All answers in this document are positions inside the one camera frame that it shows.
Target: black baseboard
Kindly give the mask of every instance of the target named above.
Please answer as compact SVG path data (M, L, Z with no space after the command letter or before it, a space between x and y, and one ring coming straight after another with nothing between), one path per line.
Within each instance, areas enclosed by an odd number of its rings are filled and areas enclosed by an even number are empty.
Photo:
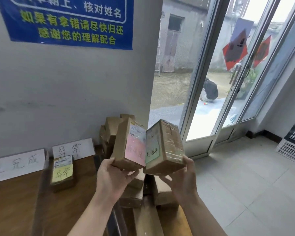
M267 130L262 130L256 133L253 133L251 131L247 131L246 137L253 139L256 138L257 136L265 136L266 138L270 139L271 141L274 141L276 143L280 143L282 141L282 137L279 137L278 135L275 135Z

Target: blue sign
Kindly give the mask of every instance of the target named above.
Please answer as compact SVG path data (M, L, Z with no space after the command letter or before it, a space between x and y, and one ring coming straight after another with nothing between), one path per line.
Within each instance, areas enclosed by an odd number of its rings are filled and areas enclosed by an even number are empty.
M132 50L133 0L0 0L12 41Z

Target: glass pane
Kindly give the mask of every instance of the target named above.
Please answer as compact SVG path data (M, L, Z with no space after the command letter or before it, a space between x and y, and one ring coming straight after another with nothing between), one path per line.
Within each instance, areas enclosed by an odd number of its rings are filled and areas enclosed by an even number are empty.
M187 141L212 134L268 0L231 0Z
M282 44L278 54L275 56L274 61L271 64L270 70L265 76L260 88L258 89L254 99L249 105L244 117L243 121L249 118L253 118L256 116L257 111L260 109L263 104L265 98L269 94L272 89L274 83L277 78L279 78L279 74L282 71L282 68L287 63L289 56L292 54L295 47L295 22L289 31L284 43Z
M211 1L163 1L148 127L159 119L179 125Z
M252 86L260 78L261 72L264 70L269 56L272 54L275 46L277 45L280 38L280 31L284 27L284 23L288 21L287 17L294 3L295 0L280 1L271 20L270 26L264 36L263 42L258 49L252 68L240 87L239 93L237 94L236 100L228 113L223 127L237 123L244 106L253 92Z

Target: window screen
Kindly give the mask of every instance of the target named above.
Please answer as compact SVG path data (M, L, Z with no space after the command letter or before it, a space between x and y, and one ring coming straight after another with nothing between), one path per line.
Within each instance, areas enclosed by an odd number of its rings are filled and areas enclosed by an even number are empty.
M182 18L177 16L169 16L169 23L168 23L168 29L169 30L175 30L180 31Z

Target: white border line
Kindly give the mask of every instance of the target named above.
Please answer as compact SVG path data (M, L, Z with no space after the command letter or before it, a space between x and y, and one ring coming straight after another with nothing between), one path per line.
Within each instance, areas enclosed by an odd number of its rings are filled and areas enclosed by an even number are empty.
M127 0L125 0L125 20L123 22L121 22L121 21L114 21L114 20L108 20L108 19L98 18L98 17L92 17L92 16L87 16L87 15L80 15L80 14L76 14L76 13L70 13L70 12L67 12L67 11L59 11L59 10L45 8L45 7L37 7L37 6L31 6L31 5L27 5L27 4L21 4L21 3L18 3L16 1L14 1L14 0L10 0L10 1L13 4L15 4L15 5L19 6L19 7L27 7L27 8L33 8L33 9L38 9L38 10L43 10L43 11L52 11L52 12L66 14L66 15L79 16L79 17L85 17L85 18L91 18L91 19L97 19L97 20L101 20L101 21L110 21L110 22L115 22L115 23L120 23L120 24L124 24L127 21Z

